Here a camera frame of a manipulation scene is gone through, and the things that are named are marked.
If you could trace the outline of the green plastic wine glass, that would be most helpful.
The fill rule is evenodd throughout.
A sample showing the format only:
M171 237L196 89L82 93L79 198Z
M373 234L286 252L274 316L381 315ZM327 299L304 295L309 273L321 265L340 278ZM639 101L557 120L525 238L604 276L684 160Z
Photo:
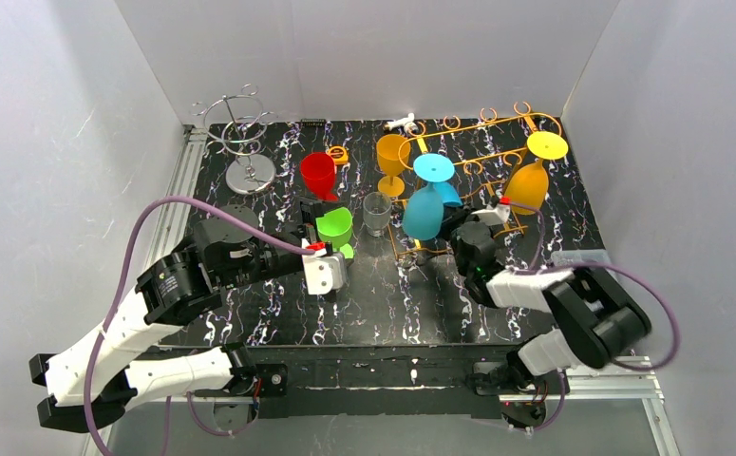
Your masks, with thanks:
M352 237L352 213L347 207L330 210L315 221L319 239L329 242L335 252L341 253L345 259L353 259L354 251L350 240Z

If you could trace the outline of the blue wine glass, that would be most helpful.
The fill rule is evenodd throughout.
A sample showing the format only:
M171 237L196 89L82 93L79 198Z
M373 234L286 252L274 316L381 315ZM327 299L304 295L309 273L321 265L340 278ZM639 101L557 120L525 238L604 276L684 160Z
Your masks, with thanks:
M456 188L448 181L434 182L433 186L445 207L461 207L462 199Z

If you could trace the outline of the teal wine glass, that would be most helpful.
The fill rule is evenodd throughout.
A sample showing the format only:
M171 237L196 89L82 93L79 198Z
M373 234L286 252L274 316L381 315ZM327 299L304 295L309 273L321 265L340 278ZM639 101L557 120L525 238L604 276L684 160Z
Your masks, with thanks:
M402 228L410 238L430 240L439 234L444 212L435 184L450 180L455 174L454 165L443 155L426 153L415 159L413 171L422 186L408 200Z

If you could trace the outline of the gold wire glass rack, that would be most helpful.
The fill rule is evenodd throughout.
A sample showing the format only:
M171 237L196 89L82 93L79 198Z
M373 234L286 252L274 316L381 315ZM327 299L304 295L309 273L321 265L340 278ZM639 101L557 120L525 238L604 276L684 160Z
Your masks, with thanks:
M416 124L420 128L420 133L414 136L404 134L404 137L410 143L410 147L414 143L418 144L419 154L423 155L429 152L429 149L425 142L429 138L455 136L457 134L478 129L486 131L492 126L523 121L528 126L531 134L537 131L553 132L557 133L567 142L567 140L564 138L563 125L557 118L546 113L535 112L528 103L525 103L524 105L525 109L520 110L519 105L514 104L513 109L515 111L515 115L508 118L501 118L495 109L491 110L493 116L491 118L488 118L484 114L486 109L483 108L481 110L478 122L467 126L463 126L462 122L459 119L456 119L455 123L451 125L448 123L447 118L443 118L441 128L431 133L428 133L426 131L424 122L416 121ZM528 151L525 142L525 145L519 148L501 150L492 154L486 154L475 158L455 161L453 165L455 166L455 169L457 171L462 172L468 178L471 178L473 176L480 178L485 173L484 164L495 159L499 159L503 165L510 168L509 176L505 179L499 178L496 180L486 180L482 182L471 192L460 195L463 203L470 202L475 195L479 194L482 191L486 192L490 197L502 197L513 174L521 169L522 166L534 162L536 160L536 157ZM410 161L411 158L408 157L408 163L406 165L407 170L413 169L413 167L409 165Z

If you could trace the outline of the orange wine glass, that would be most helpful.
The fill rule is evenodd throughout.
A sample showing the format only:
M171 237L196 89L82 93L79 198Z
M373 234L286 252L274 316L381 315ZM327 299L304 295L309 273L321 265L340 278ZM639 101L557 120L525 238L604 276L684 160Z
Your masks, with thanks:
M400 175L406 170L411 147L399 134L386 134L376 143L379 168L384 176L378 181L378 190L390 198L399 197L406 188Z
M515 203L513 213L530 216L541 207L548 192L549 176L544 163L564 158L569 145L557 133L537 131L527 138L526 146L536 160L513 174L503 195Z

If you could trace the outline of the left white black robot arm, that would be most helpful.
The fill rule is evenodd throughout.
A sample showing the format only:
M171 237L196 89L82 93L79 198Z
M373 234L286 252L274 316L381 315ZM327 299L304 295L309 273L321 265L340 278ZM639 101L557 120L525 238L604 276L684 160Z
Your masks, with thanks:
M147 360L144 354L202 314L221 306L228 289L304 275L311 295L328 295L347 280L347 262L322 239L314 222L268 235L241 205L211 207L166 256L157 259L112 315L69 349L39 353L29 370L47 389L39 423L75 433L104 428L142 404L197 390L257 396L265 367L240 343L191 355Z

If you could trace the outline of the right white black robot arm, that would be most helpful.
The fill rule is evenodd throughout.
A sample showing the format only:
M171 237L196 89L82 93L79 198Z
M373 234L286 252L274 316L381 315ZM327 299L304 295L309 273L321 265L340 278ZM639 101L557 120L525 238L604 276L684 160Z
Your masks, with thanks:
M439 238L448 242L462 285L478 304L548 313L556 327L507 353L488 372L471 374L483 387L524 387L552 371L585 365L601 369L651 333L651 321L601 267L514 272L497 259L491 228L465 209L448 210Z

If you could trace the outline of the red plastic wine glass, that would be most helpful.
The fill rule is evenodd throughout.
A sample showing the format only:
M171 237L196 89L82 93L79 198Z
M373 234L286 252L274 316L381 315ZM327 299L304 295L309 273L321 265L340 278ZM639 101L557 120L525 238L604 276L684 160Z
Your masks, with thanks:
M307 188L319 200L338 201L333 193L336 181L336 165L331 156L313 152L300 163L300 173Z

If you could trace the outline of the silver round glass rack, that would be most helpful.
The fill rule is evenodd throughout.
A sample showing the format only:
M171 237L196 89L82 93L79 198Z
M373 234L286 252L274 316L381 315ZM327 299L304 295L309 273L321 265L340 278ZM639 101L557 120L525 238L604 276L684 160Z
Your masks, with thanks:
M228 188L243 196L265 191L276 177L274 162L264 155L261 143L273 113L264 108L258 92L257 85L246 84L210 104L192 104L192 115L201 120L209 144L231 158L225 171Z

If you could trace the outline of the clear glass tumbler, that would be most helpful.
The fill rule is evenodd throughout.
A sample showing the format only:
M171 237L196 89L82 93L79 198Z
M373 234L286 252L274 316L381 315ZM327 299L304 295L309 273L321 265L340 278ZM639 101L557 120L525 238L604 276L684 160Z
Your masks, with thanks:
M363 200L363 222L371 236L381 236L391 219L392 201L383 192L372 192Z

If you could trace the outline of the white small fitting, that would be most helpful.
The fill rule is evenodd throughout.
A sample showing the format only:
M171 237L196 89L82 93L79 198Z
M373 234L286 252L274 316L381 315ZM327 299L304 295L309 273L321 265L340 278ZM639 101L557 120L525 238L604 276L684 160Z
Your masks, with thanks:
M420 133L420 128L416 124L416 118L413 112L409 112L406 116L400 119L391 120L383 124L383 131L386 133L396 129L399 129L405 134L412 136L418 135Z

